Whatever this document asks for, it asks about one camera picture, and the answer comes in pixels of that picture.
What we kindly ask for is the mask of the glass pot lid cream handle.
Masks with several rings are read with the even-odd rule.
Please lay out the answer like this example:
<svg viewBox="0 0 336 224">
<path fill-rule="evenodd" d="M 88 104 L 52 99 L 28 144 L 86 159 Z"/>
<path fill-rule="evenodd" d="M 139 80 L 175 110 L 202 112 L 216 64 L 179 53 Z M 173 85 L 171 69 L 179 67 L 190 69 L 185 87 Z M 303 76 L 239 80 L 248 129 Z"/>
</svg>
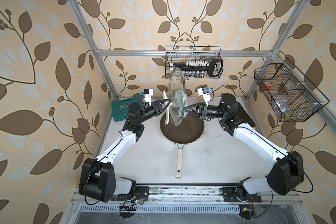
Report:
<svg viewBox="0 0 336 224">
<path fill-rule="evenodd" d="M 184 108 L 186 105 L 186 91 L 185 91 L 185 80 L 183 72 L 179 67 L 175 67 L 171 73 L 171 79 L 169 82 L 169 91 L 166 93 L 163 91 L 163 98 L 170 99 L 171 103 L 167 106 L 166 109 L 166 118 L 165 125 L 171 123 L 177 127 L 183 120 L 184 117 Z"/>
</svg>

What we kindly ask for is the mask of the green microfibre cloth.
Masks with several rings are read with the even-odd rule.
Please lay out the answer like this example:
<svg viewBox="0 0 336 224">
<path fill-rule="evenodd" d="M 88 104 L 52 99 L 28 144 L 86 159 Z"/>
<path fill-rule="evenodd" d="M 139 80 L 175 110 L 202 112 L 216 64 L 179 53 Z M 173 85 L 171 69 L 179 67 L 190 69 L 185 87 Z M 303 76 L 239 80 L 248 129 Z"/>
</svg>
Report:
<svg viewBox="0 0 336 224">
<path fill-rule="evenodd" d="M 189 106 L 187 102 L 187 96 L 182 89 L 175 90 L 175 97 L 177 100 L 178 111 L 180 115 L 187 116 L 185 112 L 185 107 Z"/>
</svg>

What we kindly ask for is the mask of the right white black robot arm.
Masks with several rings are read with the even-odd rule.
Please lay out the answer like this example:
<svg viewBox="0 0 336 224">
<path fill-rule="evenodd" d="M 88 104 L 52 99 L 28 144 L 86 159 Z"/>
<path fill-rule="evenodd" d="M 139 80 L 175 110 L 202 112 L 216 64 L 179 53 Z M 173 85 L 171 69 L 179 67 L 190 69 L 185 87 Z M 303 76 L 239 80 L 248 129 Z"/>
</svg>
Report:
<svg viewBox="0 0 336 224">
<path fill-rule="evenodd" d="M 218 105 L 197 103 L 184 110 L 202 120 L 218 118 L 224 131 L 249 146 L 271 167 L 266 175 L 248 177 L 238 183 L 239 200 L 268 191 L 284 196 L 304 181 L 302 156 L 298 152 L 288 152 L 258 133 L 255 123 L 234 95 L 224 94 Z"/>
</svg>

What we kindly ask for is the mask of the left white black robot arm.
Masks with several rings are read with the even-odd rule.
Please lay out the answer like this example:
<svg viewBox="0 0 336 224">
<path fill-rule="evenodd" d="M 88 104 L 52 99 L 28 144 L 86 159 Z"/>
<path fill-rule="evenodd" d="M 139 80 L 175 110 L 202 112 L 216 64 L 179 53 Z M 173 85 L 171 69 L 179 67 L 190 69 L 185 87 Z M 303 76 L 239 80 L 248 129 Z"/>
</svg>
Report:
<svg viewBox="0 0 336 224">
<path fill-rule="evenodd" d="M 127 118 L 117 140 L 94 159 L 86 159 L 82 166 L 78 193 L 85 199 L 109 202 L 114 196 L 125 200 L 136 197 L 135 180 L 115 176 L 114 165 L 142 136 L 143 122 L 164 113 L 172 100 L 159 99 L 141 106 L 133 102 L 128 106 Z"/>
</svg>

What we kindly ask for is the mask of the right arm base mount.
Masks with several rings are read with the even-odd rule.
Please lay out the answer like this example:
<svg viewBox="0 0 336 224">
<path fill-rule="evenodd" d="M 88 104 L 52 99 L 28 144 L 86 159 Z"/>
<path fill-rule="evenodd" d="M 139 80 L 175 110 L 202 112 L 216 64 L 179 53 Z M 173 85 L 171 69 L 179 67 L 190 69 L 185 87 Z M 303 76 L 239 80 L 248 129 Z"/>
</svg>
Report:
<svg viewBox="0 0 336 224">
<path fill-rule="evenodd" d="M 223 187 L 220 189 L 221 195 L 226 203 L 261 203 L 260 195 L 248 194 L 243 188 L 239 187 Z"/>
</svg>

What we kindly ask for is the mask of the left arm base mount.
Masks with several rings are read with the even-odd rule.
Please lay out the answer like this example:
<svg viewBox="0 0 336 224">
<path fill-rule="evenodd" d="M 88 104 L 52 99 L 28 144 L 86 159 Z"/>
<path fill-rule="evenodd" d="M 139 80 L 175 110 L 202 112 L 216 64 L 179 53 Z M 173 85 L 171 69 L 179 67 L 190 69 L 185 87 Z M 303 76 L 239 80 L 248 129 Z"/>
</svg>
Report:
<svg viewBox="0 0 336 224">
<path fill-rule="evenodd" d="M 140 202 L 145 202 L 149 197 L 149 187 L 147 186 L 134 186 L 131 188 L 128 194 L 120 194 L 112 197 L 112 201 L 132 201 L 137 200 Z"/>
</svg>

